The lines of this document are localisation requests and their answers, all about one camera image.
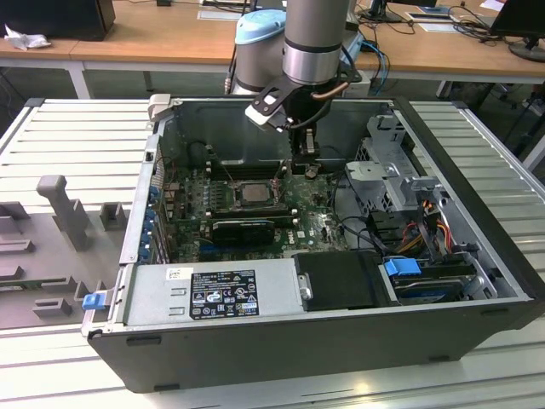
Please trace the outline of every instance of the power supply label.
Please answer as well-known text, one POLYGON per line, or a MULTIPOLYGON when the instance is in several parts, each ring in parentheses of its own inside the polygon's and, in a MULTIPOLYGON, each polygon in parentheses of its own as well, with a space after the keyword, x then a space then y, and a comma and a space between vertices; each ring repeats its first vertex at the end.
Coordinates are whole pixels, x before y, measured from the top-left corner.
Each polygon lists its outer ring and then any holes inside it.
POLYGON ((255 270, 192 274, 189 315, 194 320, 259 315, 255 270))

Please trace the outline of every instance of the blue drive latch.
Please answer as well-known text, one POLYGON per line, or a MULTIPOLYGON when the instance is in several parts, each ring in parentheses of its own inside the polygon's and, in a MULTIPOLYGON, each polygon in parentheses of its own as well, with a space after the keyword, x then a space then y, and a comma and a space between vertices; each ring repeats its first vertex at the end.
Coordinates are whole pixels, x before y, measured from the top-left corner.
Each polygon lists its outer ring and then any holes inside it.
POLYGON ((415 258, 392 258, 384 263, 389 277, 393 275, 420 275, 422 271, 415 258))

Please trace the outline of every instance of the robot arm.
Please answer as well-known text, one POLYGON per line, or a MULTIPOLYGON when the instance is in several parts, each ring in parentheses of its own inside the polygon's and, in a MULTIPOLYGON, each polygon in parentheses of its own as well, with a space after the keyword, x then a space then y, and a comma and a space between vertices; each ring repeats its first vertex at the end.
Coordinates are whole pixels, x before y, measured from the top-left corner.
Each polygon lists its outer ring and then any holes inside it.
MULTIPOLYGON (((235 93, 258 93, 246 115, 259 126, 287 130, 296 164, 310 164, 319 156, 316 122, 355 74, 351 69, 341 80, 341 53, 353 63, 342 46, 350 3, 353 0, 288 1, 284 36, 254 43, 238 38, 235 93)), ((238 29, 271 19, 282 31, 283 18, 273 10, 248 14, 238 29)))

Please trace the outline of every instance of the computer monitor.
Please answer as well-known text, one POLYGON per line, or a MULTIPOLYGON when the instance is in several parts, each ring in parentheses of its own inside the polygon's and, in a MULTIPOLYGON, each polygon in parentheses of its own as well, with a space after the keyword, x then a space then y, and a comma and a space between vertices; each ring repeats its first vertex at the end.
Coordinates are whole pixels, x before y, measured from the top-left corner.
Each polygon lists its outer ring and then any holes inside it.
POLYGON ((437 0, 373 0, 370 7, 362 12, 367 20, 381 23, 400 23, 403 18, 395 13, 387 12, 388 3, 410 4, 420 7, 435 7, 437 0))
POLYGON ((490 29, 497 36, 523 37, 524 42, 509 45, 520 58, 545 62, 545 49, 538 47, 545 38, 545 0, 507 0, 490 29))

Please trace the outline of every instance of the blue plastic tab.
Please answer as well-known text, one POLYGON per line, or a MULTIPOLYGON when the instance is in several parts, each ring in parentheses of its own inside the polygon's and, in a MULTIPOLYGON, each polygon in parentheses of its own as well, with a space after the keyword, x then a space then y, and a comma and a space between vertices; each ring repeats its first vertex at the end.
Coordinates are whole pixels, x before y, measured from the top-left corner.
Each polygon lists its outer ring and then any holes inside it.
POLYGON ((82 308, 88 309, 106 309, 106 294, 88 294, 83 298, 82 308))
POLYGON ((393 275, 420 275, 422 271, 418 261, 414 258, 392 258, 384 263, 388 276, 393 275))

